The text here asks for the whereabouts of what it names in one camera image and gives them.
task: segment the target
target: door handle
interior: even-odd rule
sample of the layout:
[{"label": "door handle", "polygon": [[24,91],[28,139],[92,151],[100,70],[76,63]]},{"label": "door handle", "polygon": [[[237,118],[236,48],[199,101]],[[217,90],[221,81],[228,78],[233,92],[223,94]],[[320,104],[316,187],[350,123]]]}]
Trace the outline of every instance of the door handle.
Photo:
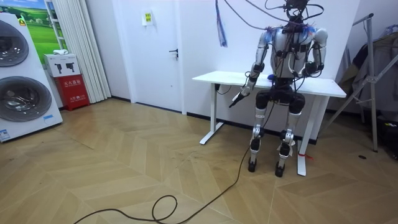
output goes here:
[{"label": "door handle", "polygon": [[178,49],[175,49],[175,50],[169,50],[169,52],[176,52],[177,54],[176,54],[176,58],[178,59]]}]

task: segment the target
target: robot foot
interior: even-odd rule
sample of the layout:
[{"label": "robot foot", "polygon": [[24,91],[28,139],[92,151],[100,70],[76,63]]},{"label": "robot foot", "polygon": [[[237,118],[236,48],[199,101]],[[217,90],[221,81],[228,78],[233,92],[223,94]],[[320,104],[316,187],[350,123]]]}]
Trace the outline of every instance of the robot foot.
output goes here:
[{"label": "robot foot", "polygon": [[257,166],[257,159],[256,159],[255,162],[251,162],[251,161],[249,160],[249,168],[248,168],[249,172],[254,172],[254,171],[256,171],[256,166]]},{"label": "robot foot", "polygon": [[282,177],[284,175],[285,165],[283,167],[279,167],[279,162],[276,163],[275,166],[275,176]]}]

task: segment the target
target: red fire extinguisher box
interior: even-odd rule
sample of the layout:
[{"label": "red fire extinguisher box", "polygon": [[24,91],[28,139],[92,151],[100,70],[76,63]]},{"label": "red fire extinguisher box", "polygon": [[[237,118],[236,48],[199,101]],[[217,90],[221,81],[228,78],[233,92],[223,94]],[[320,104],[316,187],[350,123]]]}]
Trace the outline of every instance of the red fire extinguisher box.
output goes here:
[{"label": "red fire extinguisher box", "polygon": [[66,110],[71,111],[81,106],[90,105],[81,75],[69,75],[54,79]]}]

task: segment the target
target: green landscape poster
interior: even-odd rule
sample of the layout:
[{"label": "green landscape poster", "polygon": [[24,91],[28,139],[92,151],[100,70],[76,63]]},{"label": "green landscape poster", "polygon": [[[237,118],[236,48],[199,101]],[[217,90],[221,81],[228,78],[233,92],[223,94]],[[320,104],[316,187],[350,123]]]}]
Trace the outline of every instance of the green landscape poster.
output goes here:
[{"label": "green landscape poster", "polygon": [[[60,48],[44,0],[0,0],[0,11],[24,17],[42,63],[43,54],[52,54],[53,50]],[[59,24],[56,23],[56,26],[62,35]]]}]

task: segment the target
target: washing machine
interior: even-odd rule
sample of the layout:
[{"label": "washing machine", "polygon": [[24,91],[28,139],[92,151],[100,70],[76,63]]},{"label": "washing machine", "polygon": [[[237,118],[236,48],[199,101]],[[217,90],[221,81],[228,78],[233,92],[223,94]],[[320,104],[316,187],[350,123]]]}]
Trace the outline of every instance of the washing machine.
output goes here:
[{"label": "washing machine", "polygon": [[0,13],[0,141],[61,122],[26,23]]}]

